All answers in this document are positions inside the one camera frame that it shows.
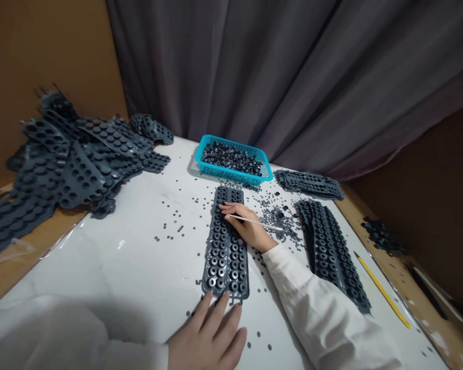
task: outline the yellow pencil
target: yellow pencil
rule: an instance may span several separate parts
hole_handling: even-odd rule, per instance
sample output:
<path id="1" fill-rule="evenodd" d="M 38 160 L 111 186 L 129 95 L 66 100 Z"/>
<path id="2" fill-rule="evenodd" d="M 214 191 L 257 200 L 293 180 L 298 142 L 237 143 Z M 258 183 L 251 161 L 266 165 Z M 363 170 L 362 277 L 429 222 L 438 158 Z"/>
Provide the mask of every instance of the yellow pencil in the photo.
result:
<path id="1" fill-rule="evenodd" d="M 389 305 L 391 306 L 391 308 L 393 309 L 393 311 L 395 312 L 396 316 L 399 317 L 399 319 L 403 322 L 403 324 L 405 324 L 405 326 L 410 329 L 410 323 L 405 319 L 405 316 L 403 316 L 403 314 L 400 312 L 400 310 L 395 306 L 395 304 L 393 303 L 392 299 L 389 298 L 389 296 L 387 295 L 386 291 L 384 290 L 384 288 L 381 286 L 381 284 L 378 282 L 378 280 L 376 279 L 376 277 L 374 276 L 374 274 L 372 273 L 372 271 L 369 270 L 369 268 L 367 267 L 367 265 L 365 264 L 364 260 L 360 258 L 360 256 L 357 254 L 357 252 L 355 252 L 355 256 L 357 257 L 357 259 L 360 261 L 360 263 L 362 264 L 362 266 L 364 267 L 365 271 L 367 271 L 367 273 L 369 274 L 370 278 L 372 279 L 372 281 L 375 283 L 375 285 L 378 287 L 378 289 L 381 291 L 382 295 L 384 296 L 384 298 L 386 298 L 387 302 L 389 303 Z"/>

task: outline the white sleeve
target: white sleeve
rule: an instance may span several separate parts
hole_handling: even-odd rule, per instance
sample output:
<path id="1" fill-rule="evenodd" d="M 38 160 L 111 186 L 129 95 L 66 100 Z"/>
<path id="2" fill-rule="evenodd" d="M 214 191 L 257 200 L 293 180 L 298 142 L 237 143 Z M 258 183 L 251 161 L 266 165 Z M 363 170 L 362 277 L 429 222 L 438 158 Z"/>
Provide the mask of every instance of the white sleeve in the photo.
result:
<path id="1" fill-rule="evenodd" d="M 284 245 L 262 258 L 293 330 L 317 369 L 403 368 L 387 332 L 334 284 L 314 275 Z"/>
<path id="2" fill-rule="evenodd" d="M 84 305 L 40 296 L 0 306 L 0 369 L 168 369 L 168 346 L 110 340 Z"/>

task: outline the wooden wall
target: wooden wall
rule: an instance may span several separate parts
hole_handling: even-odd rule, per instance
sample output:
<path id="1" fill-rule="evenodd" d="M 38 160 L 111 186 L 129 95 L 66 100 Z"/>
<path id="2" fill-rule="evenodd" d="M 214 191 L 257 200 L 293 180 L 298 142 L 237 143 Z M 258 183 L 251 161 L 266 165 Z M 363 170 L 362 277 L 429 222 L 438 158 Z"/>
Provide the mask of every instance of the wooden wall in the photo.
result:
<path id="1" fill-rule="evenodd" d="M 352 186 L 463 304 L 463 109 Z"/>
<path id="2" fill-rule="evenodd" d="M 0 186 L 5 160 L 25 142 L 39 85 L 55 82 L 81 115 L 127 116 L 105 2 L 0 0 Z"/>

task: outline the white marble table surface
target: white marble table surface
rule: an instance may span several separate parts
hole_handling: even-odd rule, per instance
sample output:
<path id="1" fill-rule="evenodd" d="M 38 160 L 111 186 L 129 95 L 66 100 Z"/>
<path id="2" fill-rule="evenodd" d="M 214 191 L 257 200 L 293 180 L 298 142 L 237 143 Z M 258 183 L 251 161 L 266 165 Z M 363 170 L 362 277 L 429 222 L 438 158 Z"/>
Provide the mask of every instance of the white marble table surface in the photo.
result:
<path id="1" fill-rule="evenodd" d="M 210 206 L 220 185 L 219 179 L 200 175 L 192 168 L 197 146 L 195 142 L 175 138 L 173 145 L 156 148 L 171 157 L 163 172 L 144 172 L 122 186 L 114 214 L 103 220 L 89 217 L 82 220 L 0 304 L 41 294 L 60 294 L 84 302 L 104 321 L 114 338 L 140 343 L 166 342 L 200 300 L 201 286 L 195 282 L 203 273 Z M 272 166 L 273 171 L 276 169 L 279 167 Z M 281 194 L 275 199 L 281 206 L 308 198 L 283 191 L 275 180 L 263 183 L 261 189 L 260 193 L 243 190 L 244 199 L 249 198 L 246 205 L 259 216 L 257 199 L 265 192 L 279 191 Z M 337 219 L 348 248 L 365 260 L 389 295 L 396 299 L 390 284 L 335 203 L 321 203 Z M 292 251 L 308 264 L 304 249 L 298 251 L 292 246 Z M 312 368 L 287 323 L 267 269 L 253 256 L 256 255 L 249 247 L 251 294 L 243 302 L 240 322 L 240 326 L 248 329 L 247 342 L 251 347 L 245 347 L 238 368 Z M 398 300 L 396 305 L 411 323 L 411 329 L 401 323 L 359 262 L 352 259 L 372 304 L 374 320 L 392 335 L 407 367 L 446 369 L 401 302 Z"/>

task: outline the curtain fold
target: curtain fold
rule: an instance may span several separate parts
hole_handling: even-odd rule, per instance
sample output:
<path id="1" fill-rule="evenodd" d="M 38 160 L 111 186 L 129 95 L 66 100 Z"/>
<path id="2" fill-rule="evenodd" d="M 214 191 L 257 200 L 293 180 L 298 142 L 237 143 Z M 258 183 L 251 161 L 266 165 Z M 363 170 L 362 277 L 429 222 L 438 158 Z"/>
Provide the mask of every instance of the curtain fold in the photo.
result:
<path id="1" fill-rule="evenodd" d="M 129 114 L 349 179 L 463 107 L 463 0 L 107 0 Z"/>

